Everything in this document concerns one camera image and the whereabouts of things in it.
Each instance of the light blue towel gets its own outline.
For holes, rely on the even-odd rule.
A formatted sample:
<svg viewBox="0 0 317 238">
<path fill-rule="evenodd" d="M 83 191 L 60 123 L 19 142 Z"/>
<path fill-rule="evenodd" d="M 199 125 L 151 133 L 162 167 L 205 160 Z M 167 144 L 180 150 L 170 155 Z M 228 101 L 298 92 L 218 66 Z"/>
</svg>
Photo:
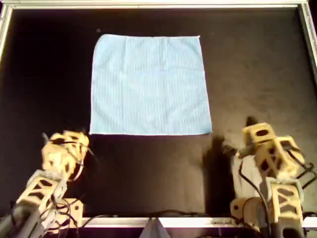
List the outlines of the light blue towel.
<svg viewBox="0 0 317 238">
<path fill-rule="evenodd" d="M 93 58 L 90 134 L 210 132 L 199 36 L 99 38 Z"/>
</svg>

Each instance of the black table surface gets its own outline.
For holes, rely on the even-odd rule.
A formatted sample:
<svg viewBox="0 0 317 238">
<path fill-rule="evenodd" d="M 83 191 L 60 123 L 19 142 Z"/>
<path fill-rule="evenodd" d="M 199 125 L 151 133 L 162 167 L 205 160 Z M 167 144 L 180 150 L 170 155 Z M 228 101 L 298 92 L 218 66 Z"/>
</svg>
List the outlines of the black table surface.
<svg viewBox="0 0 317 238">
<path fill-rule="evenodd" d="M 41 168 L 42 132 L 89 131 L 102 34 L 200 35 L 214 132 L 242 146 L 245 118 L 255 115 L 314 161 L 317 100 L 296 10 L 15 10 L 0 65 L 2 213 Z M 98 162 L 87 158 L 67 191 L 82 197 L 86 216 L 229 212 L 230 161 L 209 153 L 211 135 L 89 138 Z M 307 190 L 308 209 L 315 189 Z"/>
</svg>

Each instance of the cloth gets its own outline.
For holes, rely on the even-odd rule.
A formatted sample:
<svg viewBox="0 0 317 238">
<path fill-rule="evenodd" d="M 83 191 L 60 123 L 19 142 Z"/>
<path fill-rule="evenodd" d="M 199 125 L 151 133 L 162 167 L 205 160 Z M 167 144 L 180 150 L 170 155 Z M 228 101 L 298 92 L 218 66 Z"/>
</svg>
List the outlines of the cloth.
<svg viewBox="0 0 317 238">
<path fill-rule="evenodd" d="M 209 132 L 199 36 L 99 38 L 93 57 L 90 134 Z"/>
</svg>

